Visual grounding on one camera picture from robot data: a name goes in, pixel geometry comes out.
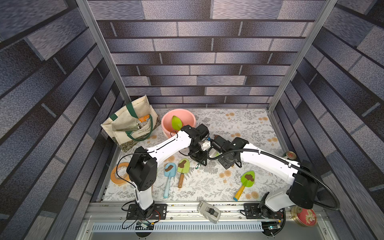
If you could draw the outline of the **pink plastic bucket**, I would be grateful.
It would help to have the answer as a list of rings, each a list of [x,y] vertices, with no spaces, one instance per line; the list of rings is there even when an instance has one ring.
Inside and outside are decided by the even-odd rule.
[[[175,109],[167,112],[161,121],[163,133],[169,139],[171,133],[178,132],[184,126],[196,127],[195,115],[184,109]]]

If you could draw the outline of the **green trowel yellow blue handle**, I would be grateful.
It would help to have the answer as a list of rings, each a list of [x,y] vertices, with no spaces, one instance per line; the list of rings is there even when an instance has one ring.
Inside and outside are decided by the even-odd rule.
[[[177,116],[172,116],[171,124],[174,131],[180,131],[183,127],[182,120]]]

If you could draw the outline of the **green trowel brown handle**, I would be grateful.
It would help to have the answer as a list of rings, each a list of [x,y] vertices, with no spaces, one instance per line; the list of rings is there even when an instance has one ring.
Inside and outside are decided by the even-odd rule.
[[[187,158],[181,159],[178,164],[177,170],[178,170],[178,173],[180,173],[178,188],[181,189],[183,187],[185,174],[187,174],[190,170],[190,161]]]

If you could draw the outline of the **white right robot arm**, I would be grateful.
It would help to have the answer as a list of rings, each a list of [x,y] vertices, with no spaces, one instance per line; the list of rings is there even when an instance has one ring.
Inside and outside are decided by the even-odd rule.
[[[242,163],[253,164],[286,182],[286,186],[272,193],[266,193],[260,204],[260,212],[267,210],[278,212],[291,206],[311,209],[314,205],[331,211],[340,209],[340,201],[336,194],[321,178],[312,173],[313,165],[308,162],[289,161],[269,152],[263,151],[249,141],[235,138],[232,142],[217,136],[209,140],[207,157],[219,160],[223,167],[242,166]],[[324,188],[334,200],[332,206],[315,200],[318,188]]]

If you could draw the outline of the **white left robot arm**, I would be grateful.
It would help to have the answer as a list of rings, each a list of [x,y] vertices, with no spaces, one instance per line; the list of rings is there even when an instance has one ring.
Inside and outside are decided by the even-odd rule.
[[[200,165],[207,165],[207,152],[201,147],[204,138],[209,136],[208,128],[201,124],[197,128],[182,127],[173,137],[154,147],[139,147],[127,167],[129,183],[134,186],[136,199],[128,212],[138,219],[149,219],[155,211],[152,185],[157,178],[158,167],[169,157],[182,149],[189,149],[188,157]]]

